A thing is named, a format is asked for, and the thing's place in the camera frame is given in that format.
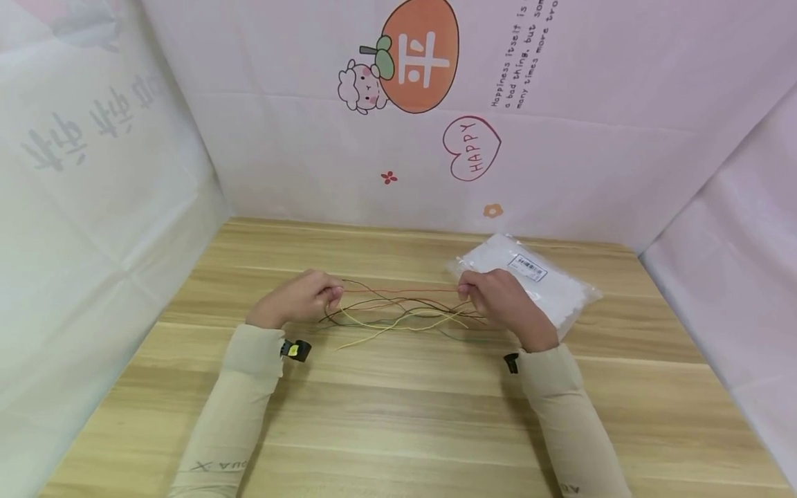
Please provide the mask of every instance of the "white plastic bag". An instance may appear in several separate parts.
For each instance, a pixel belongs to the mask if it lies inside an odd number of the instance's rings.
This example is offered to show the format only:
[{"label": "white plastic bag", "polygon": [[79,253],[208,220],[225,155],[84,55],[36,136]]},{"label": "white plastic bag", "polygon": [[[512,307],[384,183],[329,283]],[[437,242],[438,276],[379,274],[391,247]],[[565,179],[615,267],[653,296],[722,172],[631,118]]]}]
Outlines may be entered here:
[{"label": "white plastic bag", "polygon": [[497,233],[448,264],[448,270],[457,278],[465,270],[485,273],[494,269],[504,269],[515,276],[556,326],[559,339],[567,334],[585,306],[603,297],[596,287],[567,274],[509,235]]}]

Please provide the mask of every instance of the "wrist tag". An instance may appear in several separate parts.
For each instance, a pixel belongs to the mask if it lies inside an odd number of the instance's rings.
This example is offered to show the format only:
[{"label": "wrist tag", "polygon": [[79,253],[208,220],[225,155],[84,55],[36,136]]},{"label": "wrist tag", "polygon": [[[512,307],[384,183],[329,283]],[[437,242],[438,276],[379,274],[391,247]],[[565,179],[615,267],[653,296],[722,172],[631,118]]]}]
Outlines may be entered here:
[{"label": "wrist tag", "polygon": [[280,349],[280,356],[287,356],[290,359],[295,359],[297,362],[302,362],[307,359],[310,354],[312,346],[303,340],[297,340],[295,343],[285,340]]},{"label": "wrist tag", "polygon": [[518,370],[517,370],[517,358],[519,356],[520,355],[517,354],[517,353],[512,353],[512,354],[506,355],[504,357],[504,361],[506,362],[507,367],[509,367],[509,373],[510,374],[516,374],[518,372]]}]

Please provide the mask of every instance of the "wire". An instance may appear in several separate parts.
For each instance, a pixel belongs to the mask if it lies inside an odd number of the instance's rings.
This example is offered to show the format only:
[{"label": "wire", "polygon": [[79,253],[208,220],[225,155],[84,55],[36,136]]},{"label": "wire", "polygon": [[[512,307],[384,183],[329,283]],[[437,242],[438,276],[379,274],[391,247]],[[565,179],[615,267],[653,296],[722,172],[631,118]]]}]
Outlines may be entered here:
[{"label": "wire", "polygon": [[344,278],[343,281],[365,287],[365,289],[363,290],[351,289],[347,290],[347,292],[373,292],[374,294],[377,294],[378,292],[385,292],[390,294],[398,294],[400,292],[458,292],[457,289],[452,289],[452,288],[404,288],[401,290],[392,290],[386,288],[373,289],[363,284],[362,282],[358,282],[357,280],[348,280]]},{"label": "wire", "polygon": [[[448,320],[455,320],[455,319],[454,319],[454,317],[455,317],[456,315],[457,315],[457,313],[454,313],[453,315],[447,315],[447,316],[446,316],[444,319],[442,319],[442,320],[440,320],[440,321],[436,322],[436,323],[435,323],[435,324],[433,324],[433,325],[430,325],[429,327],[422,327],[422,328],[411,328],[411,327],[405,327],[405,328],[403,328],[403,329],[398,329],[398,330],[411,330],[411,331],[425,331],[425,330],[430,330],[431,328],[435,328],[435,327],[437,327],[439,324],[442,324],[443,322],[446,322],[446,321],[448,321]],[[377,337],[379,337],[380,335],[382,335],[384,332],[387,332],[387,331],[389,331],[389,330],[393,330],[393,329],[395,329],[395,326],[396,326],[396,324],[397,324],[398,322],[400,322],[401,320],[404,320],[405,318],[409,318],[410,316],[412,316],[412,315],[410,314],[410,315],[402,316],[401,318],[399,318],[398,320],[396,320],[395,322],[393,322],[393,324],[391,324],[391,325],[388,325],[387,327],[383,328],[382,330],[380,330],[380,331],[376,332],[376,333],[375,333],[374,335],[372,335],[371,337],[366,337],[365,339],[356,340],[356,341],[355,341],[355,342],[353,342],[353,343],[344,344],[343,346],[338,346],[338,347],[336,347],[336,348],[335,348],[335,351],[340,351],[341,349],[343,349],[343,348],[345,348],[345,347],[356,346],[357,344],[366,343],[366,342],[368,342],[368,341],[370,341],[370,340],[376,339]]]},{"label": "wire", "polygon": [[[408,330],[408,331],[436,330],[436,331],[440,332],[441,334],[443,334],[445,337],[448,337],[449,339],[457,340],[457,341],[460,341],[460,342],[486,342],[486,341],[489,341],[489,339],[461,339],[461,338],[458,338],[458,337],[455,337],[453,335],[450,335],[450,334],[446,333],[441,328],[438,328],[438,325],[443,324],[443,323],[445,323],[447,321],[450,321],[450,320],[457,322],[462,327],[468,328],[468,326],[464,322],[462,322],[462,321],[460,321],[460,320],[458,320],[456,318],[457,316],[459,316],[461,318],[469,318],[471,320],[476,320],[479,323],[483,324],[484,322],[482,321],[483,320],[482,317],[479,316],[476,313],[475,310],[459,309],[459,308],[462,308],[463,306],[467,305],[468,304],[467,301],[462,302],[460,304],[457,304],[454,307],[450,307],[450,306],[447,306],[447,305],[445,305],[443,303],[440,303],[439,301],[428,299],[428,298],[422,298],[422,297],[419,297],[419,298],[415,298],[415,297],[387,297],[387,296],[384,296],[381,293],[381,292],[386,292],[386,293],[398,293],[398,292],[456,292],[455,290],[452,290],[452,289],[417,289],[417,290],[412,290],[412,289],[403,289],[403,290],[373,289],[373,288],[368,287],[367,285],[363,284],[362,282],[358,282],[357,280],[346,280],[346,279],[344,279],[344,281],[348,282],[348,283],[351,283],[351,284],[356,284],[356,285],[359,285],[359,286],[365,288],[364,290],[347,289],[346,292],[371,292],[371,293],[375,294],[378,297],[374,298],[374,299],[360,301],[359,303],[355,303],[355,304],[352,304],[350,306],[343,307],[343,308],[335,311],[332,314],[327,314],[323,319],[320,320],[320,322],[323,322],[324,320],[328,320],[329,322],[331,322],[331,324],[328,325],[327,327],[322,327],[322,328],[317,329],[317,330],[324,330],[324,329],[328,329],[328,328],[331,328],[331,327],[365,327],[365,328],[379,329],[379,331],[377,331],[373,335],[370,335],[369,337],[357,340],[357,341],[355,341],[353,343],[348,343],[348,344],[344,344],[343,346],[337,347],[335,349],[335,351],[344,349],[345,347],[351,347],[351,346],[355,346],[355,345],[358,345],[358,344],[366,343],[367,341],[376,339],[377,337],[382,335],[384,332],[389,331],[389,330]],[[367,306],[365,308],[362,307],[363,304],[376,303],[376,302],[380,302],[381,304],[375,304],[375,305],[372,305],[372,306]],[[416,304],[420,304],[420,306],[416,306],[414,308],[406,308],[404,306],[404,304],[407,304],[407,303],[416,303]],[[369,321],[360,321],[360,320],[356,319],[354,316],[352,316],[349,313],[351,311],[370,311],[370,310],[375,310],[375,309],[380,309],[380,308],[389,308],[390,306],[396,306],[398,308],[401,308],[403,313],[401,313],[401,315],[399,315],[398,317],[396,317],[395,319],[392,319],[392,320],[383,319],[383,320],[374,320],[374,321],[370,321],[370,322]],[[352,323],[346,324],[346,323],[341,323],[341,322],[337,321],[336,317],[338,317],[340,315],[346,316]],[[409,318],[411,316],[417,316],[417,317],[420,317],[420,318],[432,318],[434,316],[444,316],[445,318],[443,318],[442,320],[439,320],[439,321],[435,322],[434,324],[431,324],[431,325],[429,325],[427,327],[398,327],[399,323],[402,320],[405,320],[405,319],[407,319],[407,318]]]}]

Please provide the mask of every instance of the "wooden tabletop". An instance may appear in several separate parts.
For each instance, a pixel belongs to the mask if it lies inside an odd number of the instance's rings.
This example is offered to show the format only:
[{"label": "wooden tabletop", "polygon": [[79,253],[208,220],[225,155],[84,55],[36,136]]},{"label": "wooden tabletop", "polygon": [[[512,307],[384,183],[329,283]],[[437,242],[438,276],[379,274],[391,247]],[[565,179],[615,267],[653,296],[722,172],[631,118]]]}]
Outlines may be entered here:
[{"label": "wooden tabletop", "polygon": [[[249,306],[307,268],[387,289],[452,286],[448,260],[486,237],[235,218],[197,263],[42,496],[165,496]],[[635,255],[527,241],[604,294],[565,342],[640,497],[793,496]],[[414,292],[457,303],[453,293]],[[344,304],[368,299],[348,293]],[[242,496],[559,496],[540,428],[502,356],[508,332],[289,326]]]}]

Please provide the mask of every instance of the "hand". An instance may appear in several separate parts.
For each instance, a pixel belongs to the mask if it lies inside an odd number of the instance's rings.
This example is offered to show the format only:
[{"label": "hand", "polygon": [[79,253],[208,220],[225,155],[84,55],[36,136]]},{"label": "hand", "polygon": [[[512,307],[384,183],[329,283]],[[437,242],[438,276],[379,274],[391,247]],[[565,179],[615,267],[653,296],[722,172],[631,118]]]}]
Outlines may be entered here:
[{"label": "hand", "polygon": [[307,270],[263,296],[249,311],[246,323],[260,328],[282,328],[288,322],[313,320],[334,311],[344,294],[340,278]]},{"label": "hand", "polygon": [[487,273],[466,271],[457,290],[462,300],[470,296],[481,315],[517,335],[529,353],[559,346],[556,327],[511,273],[500,269]]}]

